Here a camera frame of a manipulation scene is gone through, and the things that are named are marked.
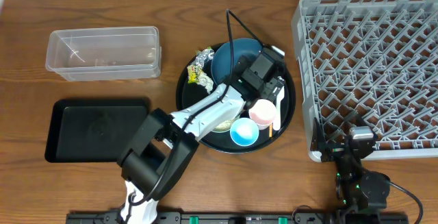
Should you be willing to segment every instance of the green strip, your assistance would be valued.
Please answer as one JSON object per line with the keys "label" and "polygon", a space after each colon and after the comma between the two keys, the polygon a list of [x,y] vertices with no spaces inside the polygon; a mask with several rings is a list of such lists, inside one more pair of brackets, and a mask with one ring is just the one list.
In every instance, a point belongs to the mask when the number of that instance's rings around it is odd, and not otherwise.
{"label": "green strip", "polygon": [[287,218],[286,217],[279,217],[279,224],[287,224]]}
{"label": "green strip", "polygon": [[190,217],[190,224],[198,224],[198,223],[199,223],[199,217],[197,216]]}

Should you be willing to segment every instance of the wood grain surface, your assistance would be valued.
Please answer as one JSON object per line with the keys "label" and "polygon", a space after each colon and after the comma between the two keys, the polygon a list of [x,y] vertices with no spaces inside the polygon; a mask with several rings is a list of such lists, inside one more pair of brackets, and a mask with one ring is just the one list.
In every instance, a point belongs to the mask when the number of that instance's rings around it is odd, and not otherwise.
{"label": "wood grain surface", "polygon": [[[115,163],[49,164],[44,150],[53,104],[69,97],[148,97],[152,108],[176,109],[180,72],[197,49],[227,40],[231,8],[263,41],[286,52],[296,87],[296,111],[272,145],[242,155],[201,145],[161,208],[186,212],[291,212],[301,204],[333,210],[335,165],[306,151],[302,88],[291,19],[299,0],[5,0],[0,17],[0,223],[65,223],[73,210],[120,206],[125,185]],[[67,82],[44,67],[49,35],[57,29],[154,25],[162,46],[155,79]],[[233,22],[235,38],[247,37]],[[436,223],[438,159],[364,162],[411,190],[424,204],[422,223]],[[387,211],[416,203],[391,189]]]}

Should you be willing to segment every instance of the blue bowl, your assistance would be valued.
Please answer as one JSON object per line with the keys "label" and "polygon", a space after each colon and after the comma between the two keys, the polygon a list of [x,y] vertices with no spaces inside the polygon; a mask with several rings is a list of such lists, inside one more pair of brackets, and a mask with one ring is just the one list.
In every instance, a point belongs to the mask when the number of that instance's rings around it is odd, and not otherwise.
{"label": "blue bowl", "polygon": [[[237,65],[239,58],[245,55],[250,61],[255,61],[261,45],[254,39],[239,38],[233,40],[234,66]],[[229,75],[231,67],[230,42],[224,43],[214,54],[211,61],[211,76],[215,84],[220,84]]]}
{"label": "blue bowl", "polygon": [[252,119],[240,118],[231,126],[230,135],[237,145],[250,146],[259,137],[259,127]]}

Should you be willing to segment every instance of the pink cup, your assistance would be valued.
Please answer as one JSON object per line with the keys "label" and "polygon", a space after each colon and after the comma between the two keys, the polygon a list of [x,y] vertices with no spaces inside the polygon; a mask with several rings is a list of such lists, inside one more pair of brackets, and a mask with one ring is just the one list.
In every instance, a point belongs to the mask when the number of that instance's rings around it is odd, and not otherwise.
{"label": "pink cup", "polygon": [[257,124],[260,130],[266,129],[275,120],[276,107],[266,99],[259,99],[249,110],[249,117]]}

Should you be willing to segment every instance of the plastic bin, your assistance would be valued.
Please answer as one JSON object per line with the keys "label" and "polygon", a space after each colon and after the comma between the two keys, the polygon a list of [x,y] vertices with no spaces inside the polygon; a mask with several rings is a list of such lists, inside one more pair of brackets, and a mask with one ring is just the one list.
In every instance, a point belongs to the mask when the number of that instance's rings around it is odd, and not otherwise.
{"label": "plastic bin", "polygon": [[54,31],[46,69],[68,81],[158,77],[161,48],[156,27]]}
{"label": "plastic bin", "polygon": [[340,142],[355,114],[367,160],[438,156],[438,0],[300,0],[292,33],[312,160],[314,126]]}

